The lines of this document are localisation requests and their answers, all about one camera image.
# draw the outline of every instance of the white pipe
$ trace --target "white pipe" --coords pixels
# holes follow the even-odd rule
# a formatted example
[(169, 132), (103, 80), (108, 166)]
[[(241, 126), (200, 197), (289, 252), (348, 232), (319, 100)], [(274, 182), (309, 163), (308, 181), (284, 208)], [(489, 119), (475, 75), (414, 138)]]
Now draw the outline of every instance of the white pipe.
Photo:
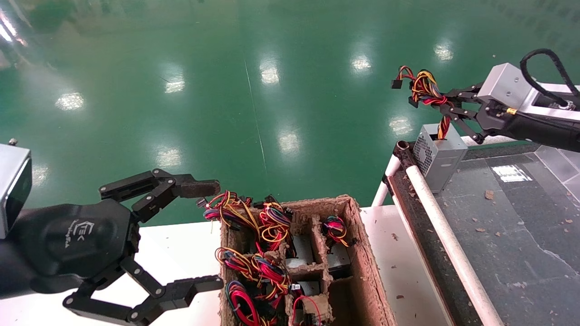
[(435, 197), (433, 197), (421, 171), (416, 165), (413, 165), (407, 168), (406, 172), (481, 322), (484, 326), (503, 326), (498, 312), (495, 310), (490, 297), (485, 292), (483, 285), (465, 256), (459, 241), (457, 241), (449, 223), (447, 223), (447, 219), (443, 215)]
[(476, 143), (471, 137), (469, 136), (463, 136), (461, 137), (461, 140), (463, 140), (463, 142), (465, 143), (465, 145), (467, 145), (468, 147), (474, 147), (474, 146), (482, 146), (482, 145), (491, 145), (491, 144), (502, 144), (502, 143), (509, 143), (509, 142), (516, 142), (516, 139), (511, 139), (510, 137), (506, 137), (506, 136), (489, 136), (486, 137), (483, 140), (483, 144), (478, 144)]
[[(385, 175), (394, 176), (395, 172), (397, 172), (400, 166), (401, 161), (399, 161), (399, 159), (395, 155), (391, 155), (391, 159), (389, 160), (389, 164), (387, 164), (387, 169), (385, 170)], [(382, 182), (381, 180), (379, 184), (379, 189), (376, 191), (375, 199), (373, 199), (371, 207), (382, 206), (383, 202), (385, 201), (385, 197), (387, 197), (388, 192), (389, 189), (387, 187), (387, 184)]]

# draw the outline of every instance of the green epoxy floor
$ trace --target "green epoxy floor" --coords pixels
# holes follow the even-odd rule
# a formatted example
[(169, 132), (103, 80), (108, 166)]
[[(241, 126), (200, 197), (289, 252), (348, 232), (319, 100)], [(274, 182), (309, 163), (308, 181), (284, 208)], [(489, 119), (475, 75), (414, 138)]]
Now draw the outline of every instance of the green epoxy floor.
[[(28, 207), (96, 202), (101, 184), (155, 167), (254, 197), (347, 193), (366, 206), (394, 142), (440, 119), (390, 89), (400, 65), (428, 68), (446, 90), (549, 47), (580, 81), (574, 0), (1, 0), (0, 9), (11, 40), (0, 38), (0, 139), (33, 150)], [(559, 82), (547, 59), (533, 65), (541, 81)], [(177, 200), (150, 223), (200, 220), (194, 201)]]

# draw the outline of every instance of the gray tile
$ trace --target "gray tile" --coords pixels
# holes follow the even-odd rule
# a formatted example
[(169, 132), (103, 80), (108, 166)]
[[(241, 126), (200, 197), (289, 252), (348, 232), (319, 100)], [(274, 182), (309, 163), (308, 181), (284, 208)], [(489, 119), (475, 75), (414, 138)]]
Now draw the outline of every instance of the gray tile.
[(567, 150), (560, 150), (560, 152), (564, 154), (564, 156), (566, 156), (576, 168), (580, 168), (580, 153)]
[(574, 197), (580, 198), (580, 175), (570, 179), (568, 182), (564, 183), (564, 185), (574, 195)]
[(560, 182), (564, 182), (578, 174), (578, 170), (555, 148), (542, 146), (536, 151), (536, 155)]

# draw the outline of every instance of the robotic arm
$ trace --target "robotic arm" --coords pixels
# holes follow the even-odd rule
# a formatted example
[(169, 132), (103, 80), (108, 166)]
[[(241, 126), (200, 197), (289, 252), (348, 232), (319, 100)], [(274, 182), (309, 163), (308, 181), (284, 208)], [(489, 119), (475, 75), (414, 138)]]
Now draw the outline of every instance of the robotic arm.
[[(161, 285), (134, 260), (139, 223), (175, 198), (218, 194), (217, 180), (155, 169), (101, 186), (97, 204), (21, 210), (31, 188), (30, 162), (29, 150), (0, 145), (0, 299), (78, 288), (63, 302), (75, 314), (145, 326), (167, 310), (188, 307), (199, 292), (222, 288), (218, 276)], [(121, 205), (141, 195), (132, 209)], [(131, 308), (91, 298), (125, 273), (149, 293), (142, 304)]]
[[(543, 84), (527, 71), (527, 60), (546, 54), (554, 61), (565, 85)], [(453, 105), (433, 107), (450, 117), (475, 142), (488, 136), (507, 136), (547, 146), (580, 152), (580, 86), (570, 81), (560, 59), (548, 49), (532, 51), (520, 62), (492, 68), (484, 82), (443, 94)], [(478, 111), (462, 108), (463, 103), (480, 105)], [(465, 120), (475, 121), (481, 132), (472, 130)]]

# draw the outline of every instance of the wire connector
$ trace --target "wire connector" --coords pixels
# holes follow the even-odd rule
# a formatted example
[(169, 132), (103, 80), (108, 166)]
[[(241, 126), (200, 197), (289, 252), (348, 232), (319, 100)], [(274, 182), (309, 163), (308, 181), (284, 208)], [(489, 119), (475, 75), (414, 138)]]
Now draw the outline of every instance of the wire connector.
[(391, 81), (392, 89), (401, 89), (403, 87), (403, 81), (400, 79), (394, 79)]
[(416, 102), (412, 96), (409, 96), (409, 104), (414, 106), (415, 108), (419, 108), (419, 102)]

